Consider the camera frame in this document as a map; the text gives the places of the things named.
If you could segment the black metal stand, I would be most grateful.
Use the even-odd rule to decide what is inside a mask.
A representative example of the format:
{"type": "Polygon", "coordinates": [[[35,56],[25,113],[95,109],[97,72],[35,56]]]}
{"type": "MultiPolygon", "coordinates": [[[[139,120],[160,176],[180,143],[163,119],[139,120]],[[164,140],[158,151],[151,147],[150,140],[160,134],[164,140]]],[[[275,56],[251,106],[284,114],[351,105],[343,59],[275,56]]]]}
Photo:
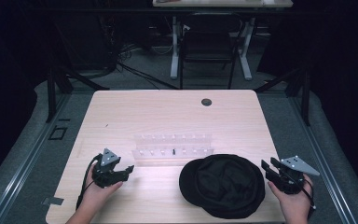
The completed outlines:
{"type": "Polygon", "coordinates": [[[310,126],[309,109],[310,109],[310,74],[307,69],[297,68],[280,77],[275,77],[267,81],[261,87],[255,89],[260,93],[271,89],[281,82],[288,81],[285,89],[287,97],[297,97],[300,93],[300,117],[307,126],[310,126]]]}
{"type": "Polygon", "coordinates": [[[72,77],[86,86],[91,87],[95,91],[107,91],[106,87],[103,87],[86,77],[83,77],[78,72],[69,69],[67,66],[52,66],[48,72],[47,84],[48,84],[48,118],[47,122],[51,122],[57,113],[56,104],[56,88],[64,94],[71,94],[74,90],[69,78],[72,77]]]}

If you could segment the black cap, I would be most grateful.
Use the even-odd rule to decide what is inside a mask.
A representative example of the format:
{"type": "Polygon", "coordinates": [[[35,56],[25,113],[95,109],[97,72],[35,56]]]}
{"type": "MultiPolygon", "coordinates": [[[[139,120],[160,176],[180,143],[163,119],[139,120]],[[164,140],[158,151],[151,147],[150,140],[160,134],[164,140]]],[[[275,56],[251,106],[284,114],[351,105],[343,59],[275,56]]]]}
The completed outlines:
{"type": "Polygon", "coordinates": [[[232,154],[188,162],[179,175],[179,189],[189,203],[224,219],[247,218],[265,199],[260,169],[232,154]]]}

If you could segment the white desk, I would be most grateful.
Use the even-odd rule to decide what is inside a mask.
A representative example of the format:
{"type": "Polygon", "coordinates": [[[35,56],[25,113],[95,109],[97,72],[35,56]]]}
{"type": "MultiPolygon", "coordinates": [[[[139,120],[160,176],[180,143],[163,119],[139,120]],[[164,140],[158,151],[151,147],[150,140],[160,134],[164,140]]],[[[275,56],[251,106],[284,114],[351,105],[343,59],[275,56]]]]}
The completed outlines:
{"type": "MultiPolygon", "coordinates": [[[[292,0],[152,0],[154,7],[222,7],[228,9],[276,9],[290,8],[292,0]]],[[[247,61],[247,51],[250,46],[252,35],[255,28],[255,18],[251,18],[245,23],[243,33],[244,42],[239,49],[241,69],[246,80],[251,80],[252,73],[247,61]]]]}

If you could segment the clear acrylic rack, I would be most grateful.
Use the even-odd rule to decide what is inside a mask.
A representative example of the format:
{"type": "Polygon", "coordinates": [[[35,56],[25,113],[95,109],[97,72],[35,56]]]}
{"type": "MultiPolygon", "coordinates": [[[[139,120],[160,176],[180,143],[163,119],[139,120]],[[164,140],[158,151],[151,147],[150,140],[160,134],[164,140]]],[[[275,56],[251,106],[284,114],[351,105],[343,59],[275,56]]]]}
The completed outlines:
{"type": "Polygon", "coordinates": [[[210,134],[140,134],[133,158],[143,166],[176,165],[213,155],[210,134]]]}

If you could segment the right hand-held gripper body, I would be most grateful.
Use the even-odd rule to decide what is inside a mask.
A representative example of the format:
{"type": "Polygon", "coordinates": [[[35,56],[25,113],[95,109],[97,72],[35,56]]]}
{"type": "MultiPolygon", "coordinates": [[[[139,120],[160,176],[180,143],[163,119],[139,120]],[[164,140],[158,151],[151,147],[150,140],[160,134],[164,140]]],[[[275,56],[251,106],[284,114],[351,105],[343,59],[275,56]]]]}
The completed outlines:
{"type": "Polygon", "coordinates": [[[320,174],[298,156],[279,159],[278,161],[281,163],[281,170],[278,170],[280,182],[275,186],[286,194],[298,194],[303,189],[304,174],[316,176],[320,174]]]}

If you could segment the grey tape strip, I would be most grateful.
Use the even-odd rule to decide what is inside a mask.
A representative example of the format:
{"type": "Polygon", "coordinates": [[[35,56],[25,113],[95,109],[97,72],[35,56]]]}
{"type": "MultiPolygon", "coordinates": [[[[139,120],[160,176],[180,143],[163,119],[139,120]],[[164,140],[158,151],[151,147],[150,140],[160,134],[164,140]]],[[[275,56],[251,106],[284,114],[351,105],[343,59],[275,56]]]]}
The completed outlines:
{"type": "Polygon", "coordinates": [[[56,198],[56,197],[47,197],[42,201],[43,205],[50,206],[52,204],[54,205],[62,205],[63,199],[62,198],[56,198]]]}

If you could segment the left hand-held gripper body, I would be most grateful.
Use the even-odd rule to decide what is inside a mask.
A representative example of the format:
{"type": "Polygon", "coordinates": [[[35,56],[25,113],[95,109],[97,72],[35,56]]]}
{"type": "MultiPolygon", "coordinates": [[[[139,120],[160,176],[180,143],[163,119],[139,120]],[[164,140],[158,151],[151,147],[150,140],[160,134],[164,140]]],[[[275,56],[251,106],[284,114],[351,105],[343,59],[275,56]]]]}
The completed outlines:
{"type": "Polygon", "coordinates": [[[120,162],[120,157],[110,149],[105,148],[99,155],[97,163],[92,170],[92,179],[100,188],[110,187],[120,181],[120,175],[114,168],[120,162]]]}

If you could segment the black chair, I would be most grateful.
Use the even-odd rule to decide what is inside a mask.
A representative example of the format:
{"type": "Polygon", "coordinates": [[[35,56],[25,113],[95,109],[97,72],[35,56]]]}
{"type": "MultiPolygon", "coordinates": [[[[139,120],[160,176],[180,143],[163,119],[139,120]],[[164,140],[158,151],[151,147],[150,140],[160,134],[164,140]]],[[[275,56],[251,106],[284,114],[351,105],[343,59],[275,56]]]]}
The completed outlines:
{"type": "Polygon", "coordinates": [[[201,13],[186,15],[181,20],[182,38],[179,47],[179,83],[184,87],[185,63],[230,64],[227,87],[230,89],[238,58],[245,21],[236,13],[201,13]]]}

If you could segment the person's right hand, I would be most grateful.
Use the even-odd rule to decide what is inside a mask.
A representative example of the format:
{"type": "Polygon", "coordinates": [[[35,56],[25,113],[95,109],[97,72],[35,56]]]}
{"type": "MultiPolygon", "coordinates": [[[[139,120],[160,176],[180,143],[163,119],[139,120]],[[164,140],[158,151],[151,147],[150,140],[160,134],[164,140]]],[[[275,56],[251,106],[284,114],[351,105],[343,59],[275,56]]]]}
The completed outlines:
{"type": "Polygon", "coordinates": [[[286,224],[308,224],[310,211],[310,199],[308,195],[312,194],[312,181],[307,175],[304,175],[304,177],[306,179],[304,184],[306,193],[285,194],[273,182],[268,182],[269,188],[280,203],[286,224]]]}

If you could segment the person's left hand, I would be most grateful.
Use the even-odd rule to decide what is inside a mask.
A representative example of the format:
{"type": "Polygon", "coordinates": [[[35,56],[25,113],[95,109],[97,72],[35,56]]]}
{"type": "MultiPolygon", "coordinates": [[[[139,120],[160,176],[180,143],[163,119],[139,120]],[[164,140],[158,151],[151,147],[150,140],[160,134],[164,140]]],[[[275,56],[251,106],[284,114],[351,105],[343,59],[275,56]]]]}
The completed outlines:
{"type": "Polygon", "coordinates": [[[88,171],[88,177],[86,181],[86,189],[83,193],[83,199],[79,205],[79,210],[81,210],[82,215],[88,215],[93,217],[97,212],[103,208],[108,199],[123,185],[122,182],[117,182],[116,184],[107,187],[101,188],[97,186],[92,179],[92,169],[88,171]]]}

